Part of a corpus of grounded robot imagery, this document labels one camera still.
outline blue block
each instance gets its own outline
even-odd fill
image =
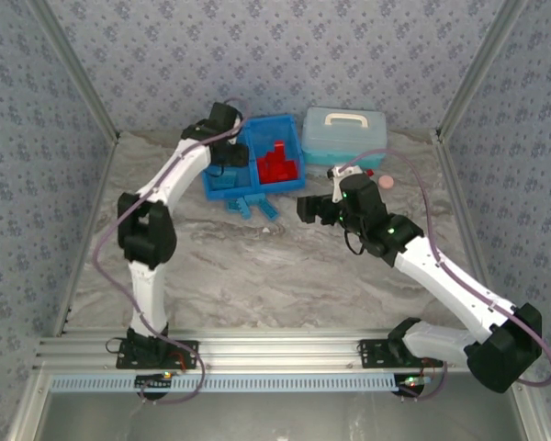
[[[234,199],[227,199],[226,201],[226,209],[229,213],[238,213],[239,212],[239,204]]]
[[[255,195],[244,196],[245,202],[249,205],[259,205],[262,200],[265,200],[265,193],[257,193]]]
[[[225,189],[235,187],[237,172],[224,170],[220,176],[210,176],[211,185],[216,189]]]
[[[270,204],[267,199],[264,199],[259,203],[259,209],[271,222],[275,221],[279,217],[279,213],[276,208]]]
[[[244,198],[238,198],[237,199],[237,205],[239,206],[239,211],[241,212],[241,216],[243,219],[250,219],[251,218],[251,210],[249,209],[249,206],[247,205],[247,202],[245,202]]]

